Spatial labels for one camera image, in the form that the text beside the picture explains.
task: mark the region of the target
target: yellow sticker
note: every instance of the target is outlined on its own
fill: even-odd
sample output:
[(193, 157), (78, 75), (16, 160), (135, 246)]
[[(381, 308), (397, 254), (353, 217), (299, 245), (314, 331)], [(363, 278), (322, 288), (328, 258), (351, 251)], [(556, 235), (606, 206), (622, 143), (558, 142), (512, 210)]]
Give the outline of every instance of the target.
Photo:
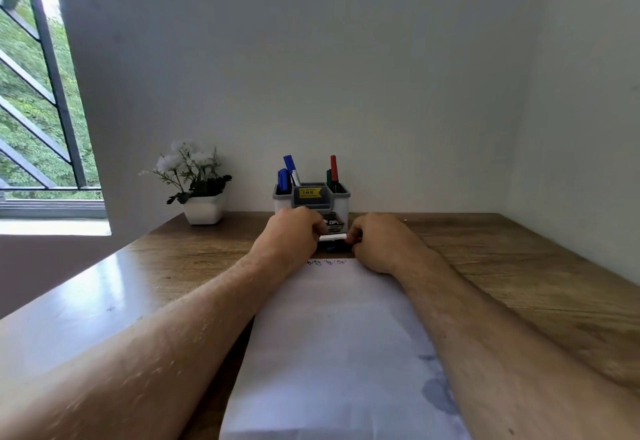
[(298, 191), (300, 198), (322, 198), (320, 196), (321, 189), (321, 187), (302, 187)]

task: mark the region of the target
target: ink mark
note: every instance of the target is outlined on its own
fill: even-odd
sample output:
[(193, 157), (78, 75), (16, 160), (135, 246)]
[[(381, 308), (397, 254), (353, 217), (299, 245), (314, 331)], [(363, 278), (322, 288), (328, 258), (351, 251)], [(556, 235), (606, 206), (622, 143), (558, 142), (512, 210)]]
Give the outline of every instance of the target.
[(424, 383), (422, 395), (438, 410), (450, 415), (460, 414), (449, 387), (449, 381), (447, 381), (443, 373), (437, 373), (435, 378), (429, 379)]

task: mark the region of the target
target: forearm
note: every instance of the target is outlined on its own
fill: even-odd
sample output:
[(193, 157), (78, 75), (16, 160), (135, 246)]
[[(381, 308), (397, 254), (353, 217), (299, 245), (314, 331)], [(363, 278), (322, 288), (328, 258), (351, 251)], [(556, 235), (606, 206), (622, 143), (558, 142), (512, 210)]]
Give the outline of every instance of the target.
[(435, 252), (396, 270), (475, 440), (640, 437), (640, 401), (460, 277)]
[(177, 438), (239, 333), (284, 280), (276, 263), (248, 255), (18, 398), (3, 398), (3, 438)]

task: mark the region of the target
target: wood grain surface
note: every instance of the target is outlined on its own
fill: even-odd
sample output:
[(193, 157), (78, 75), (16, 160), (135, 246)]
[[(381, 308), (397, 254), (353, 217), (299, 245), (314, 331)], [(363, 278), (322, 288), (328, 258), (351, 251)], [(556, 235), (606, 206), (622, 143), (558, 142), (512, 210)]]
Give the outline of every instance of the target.
[[(7, 316), (0, 321), (0, 393), (220, 274), (248, 252), (269, 216), (233, 213), (216, 226), (189, 226), (178, 216)], [(497, 214), (396, 216), (570, 354), (640, 392), (640, 287)], [(183, 439), (217, 438), (249, 335), (250, 325)]]

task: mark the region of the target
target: pen holder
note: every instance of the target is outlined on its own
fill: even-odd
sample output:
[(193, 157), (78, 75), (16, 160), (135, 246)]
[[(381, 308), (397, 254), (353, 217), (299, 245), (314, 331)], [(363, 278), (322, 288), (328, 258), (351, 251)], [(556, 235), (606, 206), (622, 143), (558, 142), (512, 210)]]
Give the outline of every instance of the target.
[(349, 198), (351, 193), (342, 184), (340, 193), (334, 193), (324, 182), (303, 182), (293, 186), (289, 194), (277, 194), (278, 186), (273, 189), (273, 207), (276, 211), (283, 208), (306, 206), (323, 215), (329, 233), (346, 233), (349, 229)]

